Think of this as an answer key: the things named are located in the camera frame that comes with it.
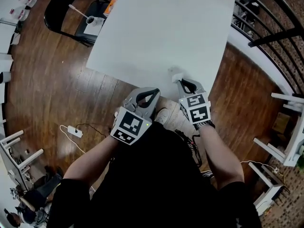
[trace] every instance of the wristwatch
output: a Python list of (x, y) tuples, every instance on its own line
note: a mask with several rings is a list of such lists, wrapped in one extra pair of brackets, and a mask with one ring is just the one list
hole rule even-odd
[(205, 122), (202, 122), (202, 123), (196, 123), (194, 124), (193, 126), (195, 127), (195, 130), (197, 131), (200, 127), (204, 126), (204, 125), (210, 125), (211, 127), (214, 127), (215, 128), (215, 125), (213, 124), (213, 122), (211, 120), (209, 121), (205, 121)]

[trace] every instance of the black t-shirt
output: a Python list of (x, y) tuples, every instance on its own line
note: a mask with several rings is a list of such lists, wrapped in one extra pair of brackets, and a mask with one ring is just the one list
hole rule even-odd
[(244, 183), (217, 191), (181, 138), (159, 124), (132, 146), (121, 144), (92, 200), (88, 190), (63, 179), (47, 227), (261, 227)]

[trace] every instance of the black metal railing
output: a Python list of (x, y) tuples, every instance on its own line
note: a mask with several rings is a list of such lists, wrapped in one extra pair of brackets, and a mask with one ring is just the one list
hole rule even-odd
[[(275, 22), (275, 24), (281, 29), (281, 31), (274, 33), (272, 29), (269, 26), (267, 26), (266, 23), (263, 22), (261, 18), (249, 8), (249, 6), (243, 4), (238, 0), (235, 0), (235, 4), (238, 5), (243, 12), (246, 12), (247, 15), (253, 18), (255, 22), (258, 22), (267, 31), (269, 35), (263, 36), (260, 33), (260, 31), (257, 31), (257, 29), (254, 28), (252, 23), (250, 23), (249, 21), (242, 18), (239, 14), (236, 13), (233, 14), (233, 17), (237, 21), (237, 24), (242, 23), (244, 26), (240, 27), (235, 25), (234, 23), (232, 23), (231, 26), (237, 29), (240, 33), (242, 33), (250, 40), (248, 44), (250, 47), (258, 47), (274, 63), (274, 65), (277, 67), (280, 73), (287, 80), (287, 82), (289, 83), (290, 87), (292, 88), (295, 94), (299, 93), (301, 95), (304, 95), (303, 94), (304, 75), (301, 72), (299, 65), (297, 64), (298, 60), (293, 55), (293, 53), (291, 53), (286, 48), (286, 43), (281, 41), (283, 39), (287, 39), (290, 42), (292, 48), (296, 52), (296, 55), (304, 65), (303, 55), (293, 39), (293, 37), (300, 37), (302, 42), (304, 41), (304, 28), (301, 22), (296, 17), (296, 15), (294, 14), (294, 12), (286, 3), (285, 0), (273, 0), (273, 1), (280, 7), (280, 10), (284, 13), (284, 15), (286, 15), (293, 23), (294, 28), (290, 28), (290, 29), (286, 29), (283, 26), (283, 24), (278, 20), (278, 18), (273, 14), (273, 12), (270, 11), (270, 9), (260, 0), (250, 0), (250, 1), (257, 3), (259, 7)], [(273, 42), (278, 43), (279, 47), (281, 48), (280, 51), (283, 51), (285, 53), (287, 58), (290, 60), (291, 64), (287, 63), (284, 60), (284, 55), (282, 55), (282, 53), (280, 53), (278, 50), (274, 48), (274, 46), (272, 45)], [(279, 61), (275, 62), (275, 60), (271, 58), (271, 56), (264, 50), (263, 48), (264, 45), (268, 46), (268, 48), (274, 53), (274, 55), (276, 55), (277, 60)], [(286, 74), (284, 73), (284, 69), (290, 75), (290, 78), (286, 76)]]

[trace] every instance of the white shoe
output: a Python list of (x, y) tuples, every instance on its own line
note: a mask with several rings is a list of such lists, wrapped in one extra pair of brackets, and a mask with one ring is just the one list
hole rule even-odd
[(157, 116), (154, 121), (160, 123), (161, 125), (164, 125), (168, 118), (169, 110), (167, 108), (163, 108), (157, 113)]

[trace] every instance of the white table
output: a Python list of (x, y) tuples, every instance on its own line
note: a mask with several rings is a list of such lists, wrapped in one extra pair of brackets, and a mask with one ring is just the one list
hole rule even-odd
[(278, 150), (269, 143), (267, 145), (264, 144), (257, 138), (254, 138), (253, 141), (277, 158), (284, 166), (294, 167), (300, 158), (299, 150), (304, 143), (304, 99), (277, 93), (272, 93), (271, 96), (273, 98), (289, 101), (288, 104), (284, 104), (283, 107), (296, 112), (301, 112), (302, 115), (298, 118), (293, 134), (284, 152)]
[(210, 93), (226, 46), (234, 0), (118, 0), (87, 67), (178, 99), (168, 69)]

